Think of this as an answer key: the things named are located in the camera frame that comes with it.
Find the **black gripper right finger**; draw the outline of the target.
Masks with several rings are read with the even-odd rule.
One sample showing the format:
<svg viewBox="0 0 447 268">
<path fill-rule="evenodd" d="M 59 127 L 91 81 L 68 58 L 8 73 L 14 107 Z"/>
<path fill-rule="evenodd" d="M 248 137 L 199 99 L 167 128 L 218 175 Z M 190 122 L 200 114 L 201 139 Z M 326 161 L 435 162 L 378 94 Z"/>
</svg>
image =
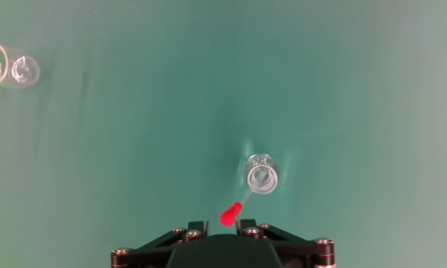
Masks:
<svg viewBox="0 0 447 268">
<path fill-rule="evenodd" d="M 335 268 L 335 242 L 326 237 L 306 240 L 253 219 L 235 221 L 235 232 L 265 242 L 282 267 Z"/>
</svg>

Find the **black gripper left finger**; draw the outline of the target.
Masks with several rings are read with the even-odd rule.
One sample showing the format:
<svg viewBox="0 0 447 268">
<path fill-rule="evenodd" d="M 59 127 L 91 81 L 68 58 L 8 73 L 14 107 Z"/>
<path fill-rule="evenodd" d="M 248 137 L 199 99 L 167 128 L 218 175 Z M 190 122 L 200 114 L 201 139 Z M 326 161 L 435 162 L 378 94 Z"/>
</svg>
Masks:
<svg viewBox="0 0 447 268">
<path fill-rule="evenodd" d="M 209 234 L 208 221 L 189 222 L 186 228 L 172 229 L 137 249 L 122 247 L 110 254 L 111 267 L 164 267 L 174 250 L 185 242 L 205 238 Z"/>
</svg>

